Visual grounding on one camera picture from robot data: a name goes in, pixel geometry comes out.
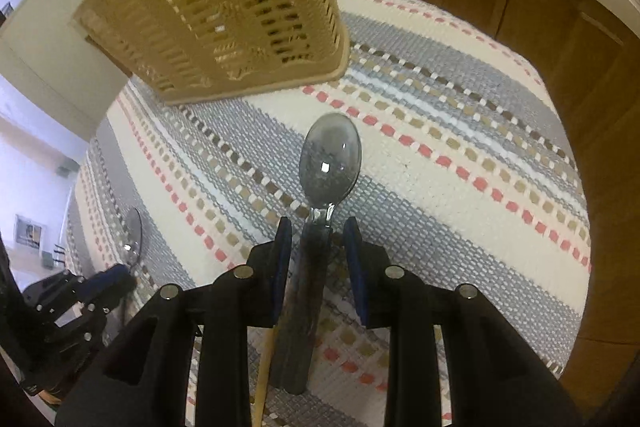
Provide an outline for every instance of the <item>bolt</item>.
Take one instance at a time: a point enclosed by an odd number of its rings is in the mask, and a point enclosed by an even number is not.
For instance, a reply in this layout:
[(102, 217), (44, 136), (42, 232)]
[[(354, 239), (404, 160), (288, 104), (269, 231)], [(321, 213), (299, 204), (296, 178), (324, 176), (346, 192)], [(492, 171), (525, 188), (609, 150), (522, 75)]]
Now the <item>bolt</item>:
[(179, 292), (180, 288), (175, 284), (165, 284), (160, 288), (160, 296), (167, 301), (177, 297)]
[(254, 269), (247, 264), (241, 264), (234, 268), (234, 276), (236, 279), (249, 279), (254, 275)]
[(458, 291), (465, 299), (473, 299), (478, 295), (478, 288), (472, 284), (463, 284), (458, 288)]
[(389, 277), (389, 279), (402, 279), (402, 277), (404, 277), (404, 269), (392, 264), (385, 268), (385, 275)]

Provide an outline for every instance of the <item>woven rug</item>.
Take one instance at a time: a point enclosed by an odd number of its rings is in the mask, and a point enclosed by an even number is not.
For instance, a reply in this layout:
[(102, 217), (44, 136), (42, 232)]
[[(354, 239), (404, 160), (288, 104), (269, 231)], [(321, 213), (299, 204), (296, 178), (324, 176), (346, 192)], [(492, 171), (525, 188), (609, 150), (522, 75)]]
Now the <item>woven rug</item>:
[[(559, 376), (586, 298), (590, 236), (571, 148), (526, 59), (416, 0), (338, 0), (351, 64), (338, 82), (165, 107), (133, 79), (111, 106), (79, 173), (69, 263), (90, 275), (123, 259), (124, 216), (144, 221), (129, 312), (163, 284), (206, 285), (308, 204), (298, 158), (324, 113), (349, 115), (362, 174), (334, 217), (433, 285), (477, 285)], [(308, 392), (270, 389), (269, 426), (379, 426), (388, 333), (357, 320), (344, 253), (332, 252)], [(261, 330), (249, 332), (255, 383)], [(193, 421), (197, 348), (188, 393)], [(450, 421), (439, 352), (443, 422)]]

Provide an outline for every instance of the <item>plastic utensil basket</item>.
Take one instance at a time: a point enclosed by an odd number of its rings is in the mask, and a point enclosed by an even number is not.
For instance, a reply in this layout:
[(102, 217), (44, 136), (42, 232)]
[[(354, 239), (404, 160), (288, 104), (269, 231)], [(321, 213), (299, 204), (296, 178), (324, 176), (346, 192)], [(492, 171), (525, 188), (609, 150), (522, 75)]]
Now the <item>plastic utensil basket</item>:
[(336, 0), (84, 0), (75, 17), (170, 104), (326, 82), (348, 63)]

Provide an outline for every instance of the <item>gray stripe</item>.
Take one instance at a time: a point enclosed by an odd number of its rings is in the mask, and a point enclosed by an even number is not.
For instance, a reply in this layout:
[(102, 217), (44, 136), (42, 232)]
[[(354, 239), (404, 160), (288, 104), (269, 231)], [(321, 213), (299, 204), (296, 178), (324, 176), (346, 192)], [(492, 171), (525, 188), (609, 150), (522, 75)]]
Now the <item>gray stripe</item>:
[[(140, 104), (136, 103), (136, 105), (139, 108), (139, 110), (142, 111), (143, 114), (146, 114), (146, 110)], [(262, 234), (262, 237), (270, 238), (274, 234), (276, 227), (274, 227), (271, 223), (269, 223), (258, 212), (255, 212), (254, 209), (252, 209), (251, 206), (249, 205), (248, 201), (241, 198), (234, 190), (231, 190), (231, 187), (228, 185), (228, 183), (226, 183), (225, 180), (222, 180), (218, 176), (216, 176), (216, 174), (212, 171), (211, 167), (204, 160), (204, 158), (202, 158), (201, 155), (197, 154), (194, 151), (194, 148), (193, 146), (191, 146), (191, 143), (187, 142), (187, 140), (185, 140), (184, 137), (175, 130), (174, 126), (169, 123), (167, 114), (159, 111), (158, 109), (159, 106), (157, 104), (150, 103), (149, 107), (151, 107), (152, 111), (154, 111), (155, 113), (154, 116), (158, 118), (158, 120), (161, 122), (164, 130), (172, 138), (174, 138), (174, 140), (177, 141), (178, 146), (180, 147), (180, 151), (176, 151), (174, 147), (172, 147), (172, 145), (165, 142), (165, 140), (162, 140), (164, 142), (166, 149), (168, 149), (171, 152), (171, 154), (174, 156), (176, 161), (180, 162), (179, 164), (180, 168), (190, 176), (194, 184), (197, 185), (198, 188), (204, 194), (207, 195), (207, 198), (209, 198), (210, 201), (216, 201), (215, 196), (213, 196), (213, 194), (211, 194), (209, 189), (202, 183), (202, 180), (198, 176), (195, 176), (193, 172), (191, 172), (191, 169), (188, 168), (188, 166), (185, 165), (185, 163), (182, 161), (184, 156), (187, 156), (196, 165), (196, 167), (198, 167), (200, 171), (204, 173), (204, 175), (206, 176), (206, 179), (217, 190), (219, 190), (223, 194), (223, 196), (227, 199), (227, 201), (230, 202), (230, 204), (234, 208), (242, 212), (243, 217), (245, 217), (251, 223), (251, 225), (255, 227), (255, 230), (258, 230)], [(183, 120), (185, 125), (191, 124), (184, 117), (184, 115), (182, 115), (177, 110), (174, 110), (174, 111), (175, 111), (174, 116), (178, 120)], [(148, 116), (146, 117), (146, 121), (148, 122), (149, 126), (151, 126), (156, 130), (156, 133), (158, 134), (158, 136), (162, 136), (161, 130), (159, 130), (156, 127), (156, 124), (150, 118), (148, 118)], [(197, 131), (195, 128), (191, 129), (191, 134), (195, 136), (200, 135), (199, 141), (202, 142), (203, 144), (204, 142), (208, 142), (204, 134), (199, 133), (199, 131)], [(227, 171), (234, 170), (233, 163), (228, 158), (224, 157), (220, 152), (220, 150), (218, 150), (218, 160), (225, 167)], [(239, 179), (242, 179), (240, 172), (236, 171), (236, 175), (239, 177)], [(241, 223), (234, 216), (231, 216), (230, 214), (225, 212), (225, 209), (222, 206), (220, 206), (220, 210), (225, 215), (226, 219), (228, 219), (228, 221), (232, 223), (233, 226), (236, 227), (236, 229), (239, 232), (242, 232), (242, 234), (249, 241), (252, 241), (252, 243), (254, 244), (261, 242), (260, 237), (256, 237), (255, 230), (251, 230), (251, 229), (248, 229), (247, 227), (243, 227)]]
[(80, 210), (78, 209), (76, 195), (74, 195), (69, 201), (67, 222), (68, 229), (72, 236), (72, 241), (69, 243), (69, 247), (75, 251), (76, 259), (80, 263), (79, 268), (81, 273), (76, 275), (91, 277), (95, 273), (95, 268), (94, 264), (91, 262), (89, 248), (84, 241), (84, 233), (82, 231), (82, 222), (80, 221)]
[[(168, 123), (168, 117), (167, 117), (167, 113), (166, 112), (159, 112), (159, 106), (151, 103), (149, 106), (153, 112), (154, 115), (158, 118), (158, 120), (160, 121), (160, 123), (162, 124), (162, 126), (165, 129), (169, 129), (172, 126)], [(184, 123), (187, 126), (190, 126), (191, 129), (191, 133), (194, 136), (197, 136), (200, 131), (195, 128), (195, 126), (193, 125), (193, 123), (191, 123), (188, 119), (186, 119), (184, 117), (184, 115), (182, 115), (181, 113), (177, 113), (176, 116), (181, 116), (184, 118)], [(156, 130), (157, 127), (155, 126), (155, 124), (153, 124), (153, 122), (151, 122), (150, 120), (148, 121), (149, 124), (151, 126), (153, 126)], [(177, 138), (182, 140), (182, 143), (180, 144), (181, 150), (180, 153), (178, 154), (177, 152), (175, 152), (171, 147), (167, 146), (169, 149), (172, 150), (172, 154), (174, 154), (174, 157), (177, 158), (177, 160), (180, 159), (180, 156), (182, 155), (187, 155), (188, 157), (192, 158), (192, 160), (195, 161), (196, 158), (194, 158), (193, 155), (193, 147), (191, 146), (190, 143), (186, 142), (184, 140), (184, 138), (182, 138), (181, 136), (178, 136)], [(228, 158), (225, 157), (225, 160), (228, 163), (231, 163), (229, 161)], [(185, 172), (190, 172), (190, 170), (183, 164), (180, 164), (180, 167), (185, 171)], [(198, 183), (197, 179), (195, 176), (191, 175), (191, 178), (196, 180), (196, 183)], [(257, 187), (258, 184), (249, 176), (247, 176), (247, 174), (244, 171), (240, 172), (240, 176), (239, 179), (242, 180), (243, 182), (246, 183), (247, 186), (252, 186), (252, 188)], [(207, 198), (209, 198), (211, 201), (215, 201), (215, 197), (207, 190), (206, 187), (204, 187), (202, 184), (199, 184), (200, 189), (202, 190), (202, 192), (207, 196)], [(265, 237), (270, 238), (273, 233), (274, 233), (274, 229), (275, 227), (273, 225), (271, 225), (271, 223), (267, 222), (267, 220), (265, 220), (260, 214), (258, 214), (257, 212), (255, 212), (248, 203), (246, 203), (244, 200), (241, 199), (241, 205), (238, 204), (234, 204), (234, 207), (243, 211), (245, 214), (248, 214), (246, 217), (253, 217), (253, 221), (257, 221), (260, 223), (260, 232), (263, 233), (265, 235)], [(295, 214), (294, 212), (292, 212), (289, 208), (284, 208), (283, 206), (281, 206), (281, 210), (282, 210), (282, 215), (287, 215), (287, 217), (289, 217), (289, 219), (292, 221), (292, 225), (293, 225), (293, 229), (295, 230), (302, 230), (303, 225), (304, 225), (304, 219), (302, 219), (300, 216), (298, 216), (297, 214)], [(243, 233), (246, 237), (249, 238), (253, 238), (253, 236), (255, 234), (252, 233), (251, 230), (247, 230), (246, 228), (240, 227), (238, 223), (234, 224), (237, 229), (239, 230), (239, 232)], [(338, 248), (334, 248), (332, 249), (332, 258), (337, 258), (338, 254), (339, 254), (340, 250)], [(294, 233), (294, 236), (292, 238), (292, 257), (294, 261), (297, 261), (297, 258), (300, 254), (300, 236), (297, 233)], [(335, 276), (335, 271), (340, 270), (342, 273), (345, 273), (345, 269), (346, 269), (346, 260), (344, 258), (344, 256), (340, 257), (340, 262), (339, 263), (332, 263), (330, 264), (330, 267), (328, 269), (328, 274), (327, 274), (327, 288), (329, 288), (330, 291), (332, 291), (332, 293), (339, 295), (341, 298), (346, 299), (347, 301), (349, 301), (352, 306), (353, 306), (353, 296), (351, 295), (350, 292), (350, 287), (344, 285), (344, 281), (341, 281), (340, 278), (338, 277), (334, 277)], [(329, 308), (331, 309), (331, 313), (333, 315), (336, 316), (340, 316), (341, 320), (343, 320), (344, 322), (346, 322), (347, 324), (352, 325), (354, 328), (356, 328), (356, 330), (358, 331), (359, 334), (367, 337), (371, 342), (377, 343), (378, 346), (382, 347), (382, 348), (386, 348), (388, 349), (388, 343), (384, 343), (382, 342), (376, 335), (375, 333), (373, 333), (372, 331), (368, 331), (365, 330), (360, 324), (356, 324), (354, 323), (349, 317), (348, 315), (344, 314), (343, 312), (339, 311), (337, 308), (335, 308), (334, 306), (329, 305)]]
[(522, 118), (574, 157), (556, 114), (529, 89), (506, 74), (433, 39), (348, 12), (342, 12), (340, 16), (355, 41), (425, 66), (451, 82), (482, 94)]
[[(162, 110), (161, 112), (161, 107), (154, 104), (153, 100), (147, 99), (146, 101), (147, 103), (150, 103), (149, 107), (151, 108), (155, 117), (158, 118), (162, 126), (164, 128), (172, 127), (169, 124), (168, 119), (172, 114), (175, 114), (175, 110), (165, 109), (165, 110)], [(140, 109), (146, 114), (146, 111), (144, 110), (144, 108), (140, 107)], [(199, 131), (199, 129), (196, 127), (196, 124), (194, 124), (192, 121), (185, 118), (184, 115), (182, 116), (184, 118), (185, 125), (191, 130), (191, 133), (193, 134), (193, 136), (197, 137), (198, 133), (201, 133), (201, 131)], [(149, 121), (149, 124), (151, 124), (157, 130), (157, 127), (151, 121)], [(184, 138), (182, 138), (181, 136), (178, 136), (178, 138), (181, 139), (183, 142), (181, 144), (182, 154), (185, 154), (185, 153), (188, 154), (189, 152), (191, 152), (191, 149), (193, 149), (193, 146), (191, 145), (191, 143), (184, 140)], [(240, 175), (241, 175), (240, 179), (242, 180), (242, 178), (244, 177), (245, 178), (244, 181), (247, 182), (248, 185), (254, 184), (254, 187), (260, 186), (257, 183), (255, 183), (255, 181), (252, 178), (250, 178), (244, 171), (241, 171)], [(212, 197), (212, 195), (209, 194), (207, 190), (203, 189), (203, 192), (207, 196)], [(289, 217), (292, 220), (294, 229), (301, 230), (304, 225), (304, 220), (301, 217), (297, 216), (295, 213), (290, 211), (289, 211)], [(294, 234), (293, 241), (292, 241), (292, 250), (293, 250), (292, 256), (294, 260), (297, 260), (297, 257), (300, 254), (299, 241), (300, 241), (300, 236)], [(331, 258), (330, 258), (330, 263), (328, 267), (327, 282), (326, 282), (327, 288), (329, 288), (329, 290), (332, 291), (332, 293), (339, 295), (342, 299), (348, 301), (352, 306), (354, 306), (353, 295), (350, 291), (350, 286), (348, 284), (345, 285), (345, 279), (338, 276), (338, 273), (340, 274), (347, 273), (346, 258), (340, 253), (340, 249), (337, 247), (332, 248), (330, 255), (331, 255)], [(376, 333), (374, 333), (373, 331), (365, 330), (362, 327), (362, 325), (360, 325), (359, 323), (351, 319), (344, 312), (341, 312), (340, 310), (338, 310), (331, 303), (327, 302), (325, 303), (325, 305), (328, 308), (330, 314), (332, 314), (334, 317), (339, 316), (340, 319), (343, 322), (345, 322), (345, 324), (350, 325), (352, 328), (356, 330), (356, 332), (359, 335), (361, 335), (362, 337), (366, 337), (369, 342), (375, 343), (376, 346), (378, 346), (381, 349), (388, 349), (388, 342), (384, 341), (383, 339), (380, 339)], [(439, 353), (439, 355), (442, 358), (442, 360), (444, 360), (444, 352)]]
[[(383, 74), (381, 71), (379, 71), (378, 73), (376, 73), (374, 71), (369, 71), (369, 70), (366, 70), (366, 69), (360, 67), (359, 64), (352, 64), (351, 68), (353, 68), (353, 69), (355, 69), (357, 71), (360, 71), (361, 73), (366, 74), (369, 77), (377, 78), (381, 82), (384, 82), (384, 83), (387, 83), (387, 84), (390, 83), (390, 79), (389, 79), (388, 75)], [(389, 94), (388, 92), (386, 92), (384, 89), (382, 89), (379, 86), (375, 86), (373, 84), (366, 84), (364, 82), (361, 82), (357, 78), (355, 78), (354, 76), (350, 75), (349, 73), (347, 73), (346, 79), (348, 81), (354, 83), (354, 84), (357, 84), (358, 86), (365, 87), (367, 90), (370, 90), (371, 92), (375, 92), (376, 94), (378, 94), (380, 96), (384, 96), (384, 97), (388, 98), (389, 100), (393, 100), (393, 101), (397, 102), (397, 100), (393, 97), (392, 94)], [(491, 128), (485, 126), (484, 124), (475, 121), (473, 119), (473, 117), (467, 116), (466, 114), (462, 113), (462, 111), (460, 111), (459, 109), (455, 109), (455, 108), (451, 107), (448, 103), (441, 102), (437, 98), (434, 98), (432, 96), (428, 96), (425, 92), (418, 91), (414, 87), (405, 86), (404, 84), (402, 84), (402, 85), (396, 84), (394, 87), (397, 87), (399, 90), (401, 90), (403, 92), (410, 92), (413, 96), (415, 96), (419, 100), (422, 100), (423, 102), (428, 103), (429, 105), (431, 105), (431, 107), (434, 107), (437, 110), (442, 111), (442, 112), (448, 114), (449, 116), (451, 116), (451, 117), (453, 117), (453, 118), (455, 118), (455, 119), (457, 119), (459, 121), (462, 121), (463, 123), (468, 125), (476, 133), (482, 134), (484, 136), (487, 136), (487, 137), (491, 138), (492, 140), (494, 140), (495, 142), (498, 142), (501, 147), (503, 147), (505, 150), (513, 153), (514, 155), (518, 156), (519, 158), (521, 158), (534, 171), (540, 172), (546, 178), (548, 178), (549, 180), (553, 181), (559, 188), (561, 188), (565, 192), (573, 195), (576, 198), (576, 200), (578, 201), (578, 203), (584, 201), (584, 197), (582, 195), (578, 194), (578, 192), (575, 190), (575, 187), (572, 184), (569, 184), (568, 182), (564, 181), (560, 176), (558, 176), (553, 171), (553, 169), (545, 168), (540, 162), (536, 161), (530, 155), (528, 155), (526, 153), (523, 153), (523, 150), (520, 147), (518, 147), (512, 141), (507, 140), (504, 136), (502, 136), (496, 130), (491, 129)], [(419, 114), (419, 115), (421, 115), (421, 116), (423, 116), (425, 118), (428, 118), (429, 120), (434, 121), (435, 123), (439, 124), (440, 126), (446, 128), (446, 129), (449, 129), (451, 132), (453, 132), (457, 136), (460, 135), (460, 131), (452, 123), (449, 123), (449, 122), (445, 121), (443, 118), (440, 118), (440, 117), (437, 117), (437, 116), (433, 116), (433, 115), (427, 113), (427, 111), (425, 111), (423, 108), (421, 108), (421, 107), (419, 107), (417, 105), (408, 105), (405, 102), (400, 102), (400, 103), (404, 107), (407, 107), (408, 109), (416, 112), (417, 114)], [(469, 138), (468, 136), (463, 136), (463, 139), (465, 139), (468, 142), (471, 142), (474, 147), (486, 152), (490, 156), (495, 156), (495, 152), (488, 145), (486, 145), (484, 142), (478, 140), (476, 137)], [(548, 152), (548, 151), (546, 151), (546, 149), (543, 150), (542, 147), (540, 147), (540, 146), (538, 146), (536, 148), (538, 149), (539, 152), (542, 152), (542, 153), (545, 153), (545, 154), (546, 154), (546, 152)], [(539, 182), (531, 179), (530, 176), (521, 167), (516, 165), (514, 162), (510, 161), (510, 159), (500, 157), (499, 160), (501, 162), (505, 163), (506, 165), (510, 166), (511, 169), (516, 171), (522, 178), (526, 179), (530, 184), (536, 186), (538, 188), (538, 190), (540, 190), (541, 192), (545, 193), (550, 199), (562, 201), (562, 204), (565, 207), (567, 207), (568, 209), (570, 208), (572, 213), (578, 214), (578, 215), (580, 215), (580, 214), (585, 214), (586, 215), (586, 204), (584, 204), (582, 207), (580, 207), (580, 209), (575, 208), (574, 204), (570, 203), (569, 201), (566, 201), (564, 198), (558, 198), (557, 196), (553, 195), (551, 190), (549, 190), (549, 188), (545, 187), (545, 185), (540, 184)]]
[[(258, 375), (260, 355), (251, 345), (249, 345), (248, 351), (250, 392), (253, 393)], [(335, 370), (341, 372), (339, 366), (335, 366)], [(327, 382), (327, 385), (332, 387), (332, 382)], [(336, 425), (340, 427), (364, 427), (363, 423), (357, 422), (350, 416), (327, 405), (309, 392), (295, 396), (281, 389), (270, 387), (266, 404), (272, 412), (293, 426), (327, 427)]]
[[(302, 197), (297, 175), (292, 174), (298, 171), (302, 136), (243, 100), (191, 109), (253, 165), (268, 165), (268, 175), (283, 190)], [(251, 133), (238, 128), (238, 121), (251, 121)], [(360, 176), (339, 206), (334, 230), (352, 215), (368, 241), (383, 245), (395, 261), (428, 283), (450, 289), (461, 282), (477, 284), (537, 352), (566, 363), (580, 317), (564, 303), (368, 176)], [(348, 281), (329, 279), (332, 291), (350, 298)]]
[[(146, 208), (143, 206), (142, 200), (135, 190), (135, 185), (130, 179), (126, 165), (122, 160), (117, 143), (114, 141), (113, 131), (111, 127), (103, 122), (98, 130), (98, 140), (100, 148), (104, 150), (104, 156), (106, 167), (110, 173), (109, 180), (112, 182), (114, 194), (116, 199), (122, 206), (127, 208), (127, 204), (133, 204), (141, 211), (143, 215), (143, 224), (145, 226), (145, 260), (147, 263), (151, 263), (153, 267), (150, 267), (150, 271), (153, 272), (154, 277), (161, 285), (165, 282), (177, 282), (183, 287), (193, 287), (191, 278), (185, 272), (185, 270), (179, 266), (175, 267), (176, 271), (180, 271), (178, 277), (173, 277), (166, 272), (168, 268), (167, 262), (171, 263), (171, 258), (167, 256), (169, 253), (168, 248), (164, 244), (164, 240), (159, 235), (155, 223), (150, 219)], [(92, 164), (97, 167), (95, 161), (96, 155), (92, 155)], [(76, 206), (75, 213), (71, 214), (70, 222), (72, 223), (72, 229), (74, 230), (74, 238), (82, 237), (81, 226), (79, 226), (79, 214)], [(85, 263), (90, 264), (90, 258), (88, 250), (85, 250), (85, 254), (81, 255), (81, 259), (84, 258)], [(155, 267), (157, 261), (161, 261), (161, 269)], [(166, 281), (162, 281), (165, 276), (170, 277)], [(251, 387), (254, 388), (255, 381), (257, 380), (257, 371), (260, 360), (260, 355), (251, 346), (248, 346), (248, 362), (249, 362), (249, 376)], [(335, 410), (331, 406), (323, 403), (315, 396), (306, 393), (302, 396), (292, 397), (291, 395), (284, 393), (277, 389), (272, 389), (268, 396), (267, 406), (278, 416), (285, 419), (288, 423), (294, 425), (308, 425), (308, 426), (321, 426), (321, 425), (340, 425), (340, 426), (359, 426), (361, 423), (356, 422), (354, 419), (344, 415), (343, 413)]]
[[(92, 140), (92, 145), (89, 149), (88, 160), (89, 165), (94, 172), (94, 177), (98, 181), (98, 186), (95, 188), (98, 193), (100, 206), (104, 215), (106, 216), (106, 219), (109, 221), (108, 226), (114, 236), (114, 241), (117, 241), (116, 234), (120, 233), (120, 237), (126, 237), (127, 231), (124, 226), (124, 217), (120, 211), (118, 200), (115, 197), (113, 187), (111, 186), (111, 180), (106, 171), (104, 159), (102, 158), (102, 150), (100, 149), (98, 140)], [(123, 251), (119, 252), (120, 259), (117, 259), (117, 261), (122, 261), (124, 253), (124, 249)], [(141, 257), (140, 266), (146, 266), (144, 257)], [(146, 277), (144, 277), (142, 274), (139, 275), (140, 281), (138, 283), (138, 286), (136, 287), (136, 293), (141, 299), (142, 303), (146, 303), (146, 301), (155, 293), (155, 289), (151, 286)]]
[[(380, 68), (383, 68), (383, 67), (388, 68), (388, 67), (394, 66), (393, 64), (389, 63), (387, 60), (385, 60), (382, 57), (370, 55), (365, 52), (357, 52), (357, 54), (358, 56), (362, 56), (363, 58), (365, 58), (371, 64), (379, 65)], [(504, 137), (500, 135), (496, 130), (492, 129), (491, 127), (485, 126), (481, 122), (477, 122), (473, 120), (472, 116), (467, 116), (466, 114), (462, 113), (459, 109), (451, 107), (449, 103), (441, 102), (439, 98), (437, 98), (436, 96), (433, 96), (433, 94), (428, 94), (424, 92), (422, 89), (416, 89), (413, 85), (407, 86), (404, 82), (398, 82), (397, 80), (392, 79), (388, 74), (385, 74), (382, 71), (378, 71), (378, 72), (372, 71), (371, 68), (366, 68), (364, 67), (364, 65), (361, 65), (359, 62), (355, 62), (355, 61), (352, 62), (350, 64), (350, 68), (353, 68), (354, 70), (359, 71), (360, 73), (363, 73), (364, 75), (370, 78), (376, 78), (379, 81), (383, 82), (384, 84), (389, 84), (390, 86), (395, 87), (397, 90), (400, 90), (401, 92), (407, 92), (413, 95), (415, 98), (418, 98), (423, 102), (429, 103), (430, 105), (433, 105), (433, 107), (437, 107), (439, 110), (446, 111), (447, 114), (452, 114), (452, 115), (455, 115), (456, 117), (459, 116), (461, 120), (468, 122), (469, 126), (472, 126), (473, 128), (477, 128), (481, 132), (498, 134), (500, 136), (500, 139), (504, 140)], [(549, 150), (548, 148), (546, 148), (544, 145), (540, 144), (536, 140), (533, 140), (529, 136), (529, 134), (526, 133), (524, 129), (522, 129), (521, 127), (511, 123), (511, 121), (507, 121), (501, 114), (489, 109), (489, 107), (486, 107), (485, 105), (481, 105), (479, 102), (475, 102), (474, 100), (469, 98), (466, 94), (457, 92), (453, 87), (446, 87), (445, 85), (438, 82), (438, 80), (444, 80), (444, 78), (438, 78), (438, 79), (431, 78), (431, 76), (425, 76), (424, 74), (418, 74), (412, 71), (403, 70), (399, 66), (395, 66), (393, 67), (393, 69), (395, 71), (401, 71), (401, 73), (407, 77), (418, 80), (421, 84), (425, 84), (433, 89), (436, 89), (439, 92), (442, 92), (447, 97), (451, 97), (459, 103), (463, 103), (466, 106), (473, 107), (474, 111), (479, 113), (480, 115), (486, 116), (487, 118), (489, 118), (489, 120), (495, 120), (498, 124), (503, 124), (509, 131), (511, 131), (511, 134), (513, 134), (514, 136), (521, 137), (524, 141), (527, 142), (527, 144), (534, 147), (541, 154), (545, 156), (550, 156), (550, 159), (552, 159), (555, 162), (560, 162), (564, 170), (570, 173), (575, 172), (574, 169), (571, 168), (571, 166), (569, 166), (567, 163), (565, 163), (564, 159), (562, 159), (557, 153), (554, 153), (552, 150)], [(352, 78), (354, 82), (357, 82), (358, 85), (362, 85), (365, 87), (368, 86), (368, 84), (358, 81), (357, 78), (354, 78), (349, 74), (347, 76)], [(412, 104), (409, 104), (404, 100), (402, 100), (400, 103), (402, 103), (402, 105), (405, 105), (411, 109), (414, 108)], [(557, 176), (552, 169), (545, 168), (542, 165), (539, 165), (538, 167), (548, 170), (551, 176)]]
[(172, 250), (164, 241), (164, 237), (149, 215), (144, 201), (138, 194), (122, 153), (107, 120), (98, 127), (97, 139), (102, 150), (111, 187), (119, 206), (122, 209), (135, 207), (142, 216), (143, 223), (143, 258), (151, 276), (159, 286), (174, 282), (185, 289), (193, 288), (195, 283), (176, 259)]

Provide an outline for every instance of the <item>dark spoon handle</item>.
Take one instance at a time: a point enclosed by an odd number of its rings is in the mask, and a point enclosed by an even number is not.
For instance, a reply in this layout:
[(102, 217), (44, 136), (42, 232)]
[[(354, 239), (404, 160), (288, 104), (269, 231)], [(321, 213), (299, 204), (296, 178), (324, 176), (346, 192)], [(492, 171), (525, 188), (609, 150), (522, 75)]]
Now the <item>dark spoon handle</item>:
[(270, 383), (290, 394), (301, 394), (306, 389), (316, 343), (330, 238), (331, 227), (305, 223), (292, 289), (278, 323)]

